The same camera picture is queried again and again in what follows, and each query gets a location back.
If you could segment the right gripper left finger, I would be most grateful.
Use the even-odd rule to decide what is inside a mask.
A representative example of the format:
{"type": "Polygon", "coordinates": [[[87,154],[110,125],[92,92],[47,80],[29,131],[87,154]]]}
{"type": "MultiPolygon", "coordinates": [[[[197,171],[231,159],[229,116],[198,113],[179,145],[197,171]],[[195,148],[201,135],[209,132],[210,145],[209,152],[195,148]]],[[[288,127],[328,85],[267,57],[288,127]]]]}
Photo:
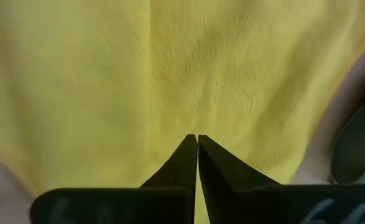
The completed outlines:
{"type": "Polygon", "coordinates": [[[53,189],[29,210],[31,224],[193,224],[196,137],[187,135],[138,188],[53,189]]]}

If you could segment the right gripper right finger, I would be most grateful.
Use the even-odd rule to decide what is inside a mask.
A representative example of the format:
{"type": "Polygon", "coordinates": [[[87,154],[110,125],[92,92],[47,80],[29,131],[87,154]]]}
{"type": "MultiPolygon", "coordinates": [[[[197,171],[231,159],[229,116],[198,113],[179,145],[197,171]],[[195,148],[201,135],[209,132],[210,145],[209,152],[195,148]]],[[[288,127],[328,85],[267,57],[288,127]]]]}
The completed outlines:
{"type": "Polygon", "coordinates": [[[365,224],[365,185],[282,185],[205,135],[198,166],[211,224],[365,224]]]}

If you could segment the yellow microfiber towel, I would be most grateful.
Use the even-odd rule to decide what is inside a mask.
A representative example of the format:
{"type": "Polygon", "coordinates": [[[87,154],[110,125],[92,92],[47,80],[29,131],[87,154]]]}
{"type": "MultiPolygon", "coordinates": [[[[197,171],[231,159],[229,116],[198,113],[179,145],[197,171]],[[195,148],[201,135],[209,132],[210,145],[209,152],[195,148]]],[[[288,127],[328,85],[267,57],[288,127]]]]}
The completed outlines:
{"type": "Polygon", "coordinates": [[[364,96],[365,0],[0,0],[0,224],[137,187],[187,134],[327,184],[364,96]]]}

